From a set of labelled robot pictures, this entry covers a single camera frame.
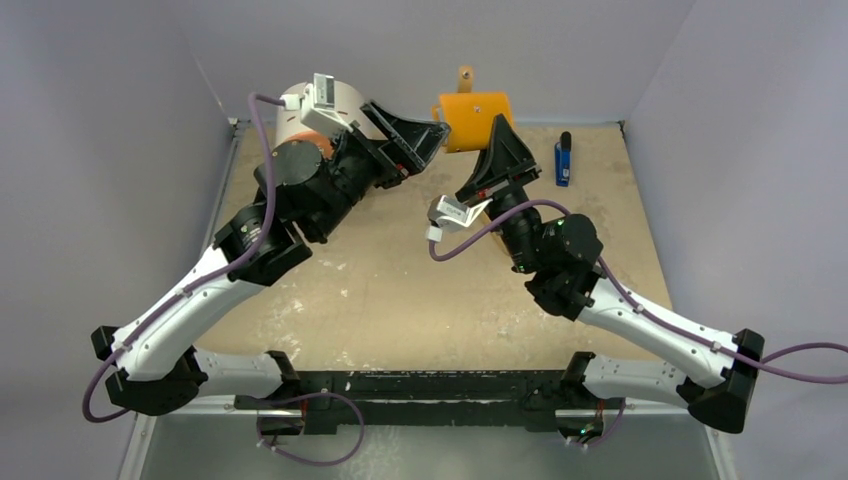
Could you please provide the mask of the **orange leather card holder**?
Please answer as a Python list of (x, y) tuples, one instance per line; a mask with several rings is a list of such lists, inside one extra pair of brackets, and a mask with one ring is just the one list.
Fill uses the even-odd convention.
[(431, 106), (434, 121), (447, 123), (450, 133), (442, 143), (446, 153), (485, 149), (489, 144), (493, 121), (503, 115), (513, 124), (509, 96), (504, 91), (474, 91), (475, 72), (472, 66), (458, 69), (455, 92), (441, 93)]

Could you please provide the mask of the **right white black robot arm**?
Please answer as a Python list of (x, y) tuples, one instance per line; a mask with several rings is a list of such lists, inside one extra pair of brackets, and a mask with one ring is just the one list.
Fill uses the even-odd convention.
[(591, 219), (565, 213), (541, 218), (525, 185), (540, 169), (504, 115), (492, 120), (460, 202), (482, 206), (525, 287), (551, 316), (606, 330), (657, 356), (655, 362), (578, 354), (561, 381), (564, 399), (584, 407), (596, 398), (637, 397), (676, 405), (714, 429), (743, 431), (758, 379), (764, 337), (698, 324), (635, 293), (610, 272)]

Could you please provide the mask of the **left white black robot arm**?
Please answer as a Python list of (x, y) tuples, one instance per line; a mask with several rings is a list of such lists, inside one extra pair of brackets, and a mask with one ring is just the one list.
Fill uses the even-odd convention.
[(328, 130), (330, 153), (304, 139), (267, 146), (254, 201), (221, 227), (187, 275), (140, 318), (92, 333), (101, 363), (96, 381), (119, 414), (160, 416), (219, 395), (275, 409), (295, 402), (298, 376), (285, 353), (225, 355), (197, 341), (308, 260), (311, 245), (326, 243), (370, 189), (422, 173), (450, 132), (444, 122), (406, 119), (372, 101), (361, 112), (376, 138), (345, 120)]

